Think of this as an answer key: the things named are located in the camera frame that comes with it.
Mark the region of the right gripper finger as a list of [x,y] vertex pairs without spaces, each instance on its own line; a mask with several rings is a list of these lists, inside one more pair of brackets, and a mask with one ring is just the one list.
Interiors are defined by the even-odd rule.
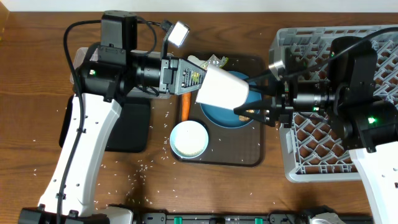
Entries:
[[267,126],[275,126],[275,99],[245,103],[233,110],[234,114],[258,121]]
[[272,72],[269,69],[267,69],[267,70],[264,70],[259,75],[255,76],[255,77],[249,77],[249,78],[245,79],[244,81],[249,84],[250,91],[255,91],[258,93],[273,93],[274,92],[273,87],[264,86],[264,85],[251,85],[251,82],[259,82],[259,81],[263,81],[263,80],[269,81],[273,77],[274,77],[274,75],[272,74]]

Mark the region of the orange carrot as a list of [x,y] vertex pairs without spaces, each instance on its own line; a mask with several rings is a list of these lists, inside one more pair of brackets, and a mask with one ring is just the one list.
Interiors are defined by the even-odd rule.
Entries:
[[190,113],[191,93],[184,93],[182,95],[182,121],[187,121]]

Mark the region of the light blue bowl with rice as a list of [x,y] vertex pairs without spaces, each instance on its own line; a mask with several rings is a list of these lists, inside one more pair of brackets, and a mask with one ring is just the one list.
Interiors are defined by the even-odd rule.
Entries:
[[193,159],[204,153],[209,143],[206,128],[196,121],[183,121],[170,133],[170,147],[182,159]]

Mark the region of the white napkin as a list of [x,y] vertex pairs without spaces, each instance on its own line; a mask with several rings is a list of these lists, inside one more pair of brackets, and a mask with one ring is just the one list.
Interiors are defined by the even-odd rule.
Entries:
[[190,62],[192,62],[192,63],[194,63],[195,65],[198,65],[198,66],[200,66],[203,63],[205,63],[205,60],[200,60],[199,58],[197,58],[194,55],[189,55],[187,57],[187,59],[188,59],[188,61],[190,61]]

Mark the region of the white cup pink inside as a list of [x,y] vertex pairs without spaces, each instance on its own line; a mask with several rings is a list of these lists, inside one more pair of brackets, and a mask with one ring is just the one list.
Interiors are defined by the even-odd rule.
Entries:
[[220,67],[209,65],[196,102],[234,110],[243,105],[249,94],[249,84]]

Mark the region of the brown food scrap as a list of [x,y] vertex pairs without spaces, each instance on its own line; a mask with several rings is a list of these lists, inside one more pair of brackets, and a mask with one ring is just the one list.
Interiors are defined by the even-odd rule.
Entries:
[[[247,112],[247,113],[254,113],[254,110],[246,110],[246,112]],[[251,118],[246,117],[246,116],[243,116],[243,115],[239,115],[239,120],[240,120],[240,121],[247,122],[247,121],[250,121]]]

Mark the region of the yellow green snack wrapper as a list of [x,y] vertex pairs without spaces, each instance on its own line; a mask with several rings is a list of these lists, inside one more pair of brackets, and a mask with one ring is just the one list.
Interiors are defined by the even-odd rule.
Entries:
[[207,69],[209,65],[214,65],[219,68],[223,68],[228,63],[228,57],[218,58],[216,55],[212,55],[207,61],[203,62],[200,67],[203,69]]

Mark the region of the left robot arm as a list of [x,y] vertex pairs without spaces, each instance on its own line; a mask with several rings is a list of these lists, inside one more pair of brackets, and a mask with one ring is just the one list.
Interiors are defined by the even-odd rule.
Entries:
[[132,223],[124,207],[95,210],[94,195],[109,136],[133,88],[151,95],[182,95],[201,87],[205,70],[167,53],[189,33],[182,22],[161,22],[166,33],[160,56],[138,52],[133,12],[106,11],[99,20],[101,40],[92,44],[78,67],[71,67],[74,96],[65,118],[62,151],[52,180],[35,208],[23,208],[19,223]]

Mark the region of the dark blue plate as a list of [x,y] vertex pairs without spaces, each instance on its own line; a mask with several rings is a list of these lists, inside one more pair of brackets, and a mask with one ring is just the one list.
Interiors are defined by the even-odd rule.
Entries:
[[[236,71],[229,71],[229,73],[233,74],[234,76],[244,80],[249,78],[247,75],[236,72]],[[259,101],[262,99],[262,95],[255,91],[250,91],[248,97],[246,99],[246,103],[251,103],[254,101]],[[204,115],[214,124],[222,127],[222,128],[242,128],[254,120],[252,119],[244,119],[244,121],[239,119],[239,116],[234,114],[232,110],[227,110],[224,108],[219,108],[211,105],[200,104],[201,110]]]

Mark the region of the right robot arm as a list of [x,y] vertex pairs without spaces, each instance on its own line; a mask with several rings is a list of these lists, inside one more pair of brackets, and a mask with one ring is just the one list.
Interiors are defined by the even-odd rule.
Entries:
[[270,52],[262,74],[266,98],[237,107],[238,115],[273,126],[291,126],[294,113],[327,115],[331,130],[349,152],[363,182],[376,223],[397,222],[397,108],[374,95],[377,53],[369,37],[339,37],[325,60],[327,79],[301,82],[310,67],[288,48]]

